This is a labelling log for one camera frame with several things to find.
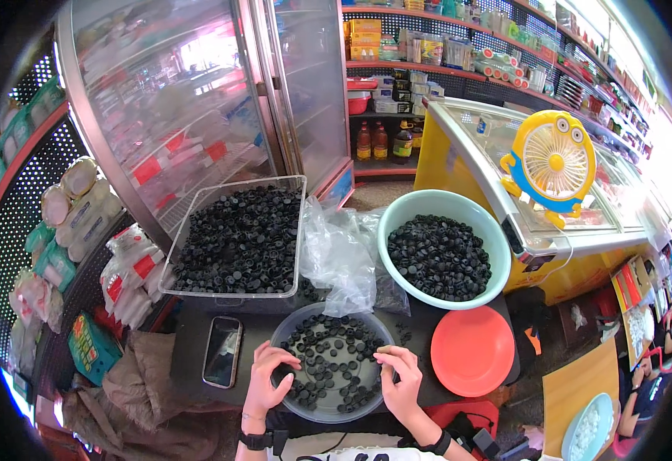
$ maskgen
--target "minion fan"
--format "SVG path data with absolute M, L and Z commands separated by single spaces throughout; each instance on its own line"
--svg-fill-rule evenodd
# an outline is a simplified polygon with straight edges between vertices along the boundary
M 559 229 L 562 214 L 581 215 L 581 202 L 595 179 L 592 141 L 581 122 L 565 111 L 541 111 L 518 127 L 510 153 L 500 166 L 511 176 L 501 181 L 513 196 L 525 192 L 546 208 Z

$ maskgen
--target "display fridge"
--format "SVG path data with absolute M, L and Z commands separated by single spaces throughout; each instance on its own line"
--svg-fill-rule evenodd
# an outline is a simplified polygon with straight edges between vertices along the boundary
M 497 219 L 515 255 L 506 292 L 539 285 L 549 305 L 569 300 L 609 281 L 628 257 L 672 236 L 652 190 L 605 146 L 594 145 L 595 179 L 580 216 L 566 217 L 562 231 L 540 204 L 525 193 L 510 195 L 501 183 L 506 172 L 500 160 L 526 114 L 448 97 L 424 105 L 415 189 L 457 192 Z
M 304 174 L 348 197 L 342 43 L 332 0 L 83 0 L 55 54 L 83 142 L 167 252 L 204 187 Z

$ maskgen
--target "orange plate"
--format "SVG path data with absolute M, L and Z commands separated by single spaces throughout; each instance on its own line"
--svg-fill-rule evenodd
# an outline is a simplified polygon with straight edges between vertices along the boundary
M 433 332 L 430 357 L 436 377 L 449 391 L 479 397 L 507 378 L 515 339 L 505 318 L 488 306 L 453 310 Z

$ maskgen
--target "black strap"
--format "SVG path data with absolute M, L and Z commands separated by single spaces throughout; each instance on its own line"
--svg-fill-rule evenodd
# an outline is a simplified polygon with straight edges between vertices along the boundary
M 264 434 L 249 435 L 239 431 L 239 441 L 251 451 L 264 451 L 266 448 L 272 447 L 273 455 L 280 456 L 285 449 L 287 431 L 267 431 Z
M 451 435 L 449 435 L 449 433 L 446 431 L 442 431 L 441 438 L 439 439 L 438 442 L 429 446 L 419 446 L 418 449 L 420 451 L 425 451 L 427 453 L 437 454 L 438 456 L 444 456 L 446 451 L 449 449 L 450 445 L 451 445 Z

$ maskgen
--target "smartphone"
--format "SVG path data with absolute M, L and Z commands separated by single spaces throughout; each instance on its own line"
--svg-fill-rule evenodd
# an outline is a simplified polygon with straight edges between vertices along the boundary
M 242 323 L 232 317 L 211 320 L 208 349 L 202 366 L 202 380 L 211 386 L 230 389 L 237 376 Z

